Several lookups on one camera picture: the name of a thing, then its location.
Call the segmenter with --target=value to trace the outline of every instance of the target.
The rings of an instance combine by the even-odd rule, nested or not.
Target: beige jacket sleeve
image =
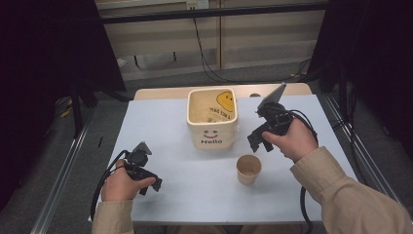
[[[97,206],[92,226],[93,234],[133,234],[132,200],[101,202]]]
[[[413,233],[404,207],[346,176],[325,147],[302,158],[291,171],[321,204],[328,233]]]

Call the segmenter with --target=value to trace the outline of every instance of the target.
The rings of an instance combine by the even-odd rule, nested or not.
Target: paper cup
[[[238,180],[243,185],[251,185],[261,172],[261,162],[254,155],[244,155],[237,162]]]
[[[232,147],[238,132],[238,109],[230,88],[194,90],[188,95],[187,124],[199,149]]]

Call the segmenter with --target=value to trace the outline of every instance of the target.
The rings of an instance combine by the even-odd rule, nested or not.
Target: wall outlet
[[[197,9],[209,9],[209,1],[208,0],[198,0]]]
[[[186,0],[186,10],[195,10],[198,9],[197,0]]]

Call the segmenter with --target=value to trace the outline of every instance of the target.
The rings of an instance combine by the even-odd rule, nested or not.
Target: white table surface
[[[289,168],[293,163],[275,147],[262,144],[256,153],[247,136],[265,119],[256,107],[262,97],[237,98],[239,132],[231,149],[199,150],[191,141],[186,124],[187,99],[134,100],[128,107],[110,162],[124,149],[132,151],[145,141],[152,151],[145,169],[164,181],[159,192],[149,188],[133,201],[132,220],[158,224],[246,224],[303,222],[301,185]],[[304,112],[325,145],[350,177],[356,178],[325,114],[314,95],[286,96],[286,109]],[[251,186],[237,180],[239,157],[254,154],[262,171]],[[306,194],[310,220],[321,221],[320,205]]]

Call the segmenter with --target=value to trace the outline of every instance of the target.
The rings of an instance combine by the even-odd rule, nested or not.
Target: pot with smiley face
[[[238,131],[234,91],[230,88],[213,88],[190,92],[187,124],[196,148],[232,147]]]

